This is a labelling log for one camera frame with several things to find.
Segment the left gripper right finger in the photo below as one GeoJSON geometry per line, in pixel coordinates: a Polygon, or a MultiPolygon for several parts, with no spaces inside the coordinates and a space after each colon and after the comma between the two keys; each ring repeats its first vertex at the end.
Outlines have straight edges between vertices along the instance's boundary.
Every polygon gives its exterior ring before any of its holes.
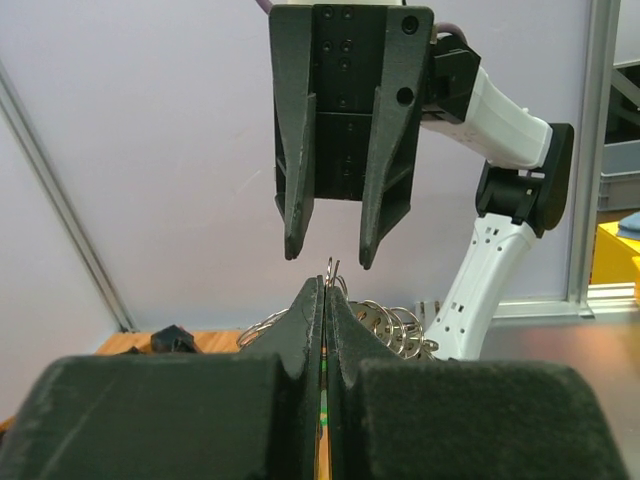
{"type": "Polygon", "coordinates": [[[335,479],[625,479],[588,383],[539,361],[411,361],[325,298],[335,479]]]}

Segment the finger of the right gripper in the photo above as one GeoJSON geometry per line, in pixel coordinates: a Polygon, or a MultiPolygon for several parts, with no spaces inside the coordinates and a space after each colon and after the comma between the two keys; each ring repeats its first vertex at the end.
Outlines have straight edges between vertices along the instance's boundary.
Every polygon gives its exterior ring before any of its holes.
{"type": "Polygon", "coordinates": [[[284,253],[303,248],[314,208],[316,95],[312,91],[313,9],[276,5],[269,14],[275,112],[285,162],[284,253]]]}
{"type": "Polygon", "coordinates": [[[359,263],[366,270],[382,239],[410,211],[432,28],[428,7],[387,8],[362,196],[359,263]]]}

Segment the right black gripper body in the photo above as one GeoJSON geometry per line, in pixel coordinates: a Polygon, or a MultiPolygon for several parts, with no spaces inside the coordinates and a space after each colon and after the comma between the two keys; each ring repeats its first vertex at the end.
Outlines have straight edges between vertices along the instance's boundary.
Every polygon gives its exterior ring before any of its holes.
{"type": "MultiPolygon", "coordinates": [[[[389,6],[312,4],[316,95],[314,200],[362,202],[389,6]]],[[[285,162],[275,112],[276,199],[284,201],[285,162]]]]}

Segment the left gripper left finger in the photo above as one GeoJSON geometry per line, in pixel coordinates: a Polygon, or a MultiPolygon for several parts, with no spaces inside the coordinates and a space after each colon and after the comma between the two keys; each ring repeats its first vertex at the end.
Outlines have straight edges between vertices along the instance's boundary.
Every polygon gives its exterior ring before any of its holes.
{"type": "Polygon", "coordinates": [[[237,353],[69,356],[1,447],[5,479],[313,479],[325,300],[305,281],[237,353]]]}

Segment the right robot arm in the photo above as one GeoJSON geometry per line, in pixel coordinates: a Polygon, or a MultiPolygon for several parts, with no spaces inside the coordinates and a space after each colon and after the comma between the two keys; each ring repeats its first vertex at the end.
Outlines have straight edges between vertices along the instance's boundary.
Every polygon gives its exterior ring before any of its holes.
{"type": "Polygon", "coordinates": [[[359,262],[411,207],[421,129],[484,161],[467,253],[408,356],[475,360],[504,288],[561,220],[574,129],[504,95],[462,30],[403,1],[263,2],[274,100],[275,202],[284,254],[302,248],[318,199],[361,206],[359,262]]]}

